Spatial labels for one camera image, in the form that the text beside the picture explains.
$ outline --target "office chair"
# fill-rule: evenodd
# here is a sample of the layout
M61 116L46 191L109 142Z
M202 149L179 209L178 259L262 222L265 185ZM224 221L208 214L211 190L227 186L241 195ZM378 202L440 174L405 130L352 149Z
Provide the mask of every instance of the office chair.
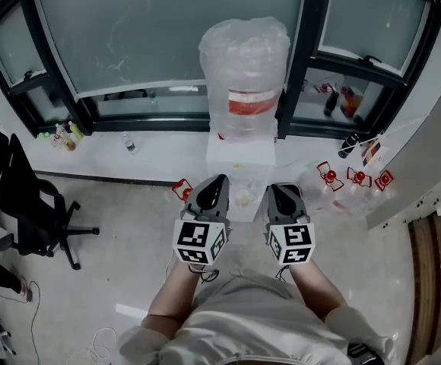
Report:
M73 211L81 206L72 202L66 210L65 199L56 187L50 181L36 177L15 134L8 145L8 137L0 132L0 174L0 209L17 219L17 242L12 233L2 237L0 252L12 248L22 256L37 254L53 257L54 248L60 245L70 266L79 270L81 266L73 261L67 238L90 233L98 235L99 228L68 229ZM41 192L53 197L53 208L41 199Z

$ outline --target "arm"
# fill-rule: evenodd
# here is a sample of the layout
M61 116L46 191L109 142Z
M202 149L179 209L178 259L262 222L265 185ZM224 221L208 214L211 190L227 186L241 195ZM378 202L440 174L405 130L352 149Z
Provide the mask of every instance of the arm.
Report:
M189 264L176 261L168 279L150 305L141 327L173 339L192 312L192 301L199 275L191 273Z
M290 273L306 306L320 319L324 319L333 309L346 305L341 292L315 262L291 265Z

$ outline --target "concrete floor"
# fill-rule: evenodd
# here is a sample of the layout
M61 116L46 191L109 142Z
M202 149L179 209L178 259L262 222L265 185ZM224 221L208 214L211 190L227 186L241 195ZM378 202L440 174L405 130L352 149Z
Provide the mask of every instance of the concrete floor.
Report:
M118 334L136 323L116 312L116 304L147 310L160 289L172 253L173 223L182 202L168 188L123 185L41 176L65 196L81 204L71 224L100 227L100 235L71 238L73 254L82 269L73 271L64 252L52 259L14 251L4 255L28 281L41 289L41 304L34 323L40 362L63 365L74 352L89 347L104 326ZM316 249L313 258L341 289L351 306L359 309L381 335L395 339L398 356L405 359L413 318L414 278L411 247L404 224L364 230L358 223L336 215L313 216ZM0 224L16 231L14 219L0 214ZM218 268L221 274L246 269L274 276L278 266L264 243L264 218L232 224ZM16 364L36 363L30 324L38 293L30 304L0 300L0 315L13 335ZM101 332L98 344L113 346L111 332ZM87 352L69 364L93 363Z

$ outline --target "window frame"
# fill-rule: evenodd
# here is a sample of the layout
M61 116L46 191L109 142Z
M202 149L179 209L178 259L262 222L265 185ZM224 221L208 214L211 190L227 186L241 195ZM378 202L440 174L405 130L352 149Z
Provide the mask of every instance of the window frame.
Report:
M428 3L430 3L430 8L427 21L421 31L417 46L409 53L410 61L405 73L400 76L354 58L319 51L329 0L301 0L296 39L293 41L289 57L285 89L276 112L278 138L285 139L287 135L299 135L344 139L352 131L356 131L362 138L368 139L385 130L413 89L439 33L441 0L427 0ZM39 0L1 0L0 20L16 4L21 4L28 29L45 71L9 86L0 70L0 88L23 124L34 136L40 132L54 131L54 126L47 125L43 121L26 92L47 84L53 86L78 127L86 135L94 131L209 131L208 113L139 113L127 116L101 116L91 97L79 97L75 91L53 45ZM333 71L381 84L384 87L382 93L365 123L343 125L323 120L294 118L308 68Z

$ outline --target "white cube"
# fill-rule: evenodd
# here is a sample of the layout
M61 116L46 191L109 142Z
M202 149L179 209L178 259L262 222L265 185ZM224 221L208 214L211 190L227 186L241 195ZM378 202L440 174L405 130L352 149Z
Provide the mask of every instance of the white cube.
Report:
M280 265L308 262L315 249L313 223L270 226L268 245Z
M180 261L212 265L227 242L223 223L175 221L173 249Z

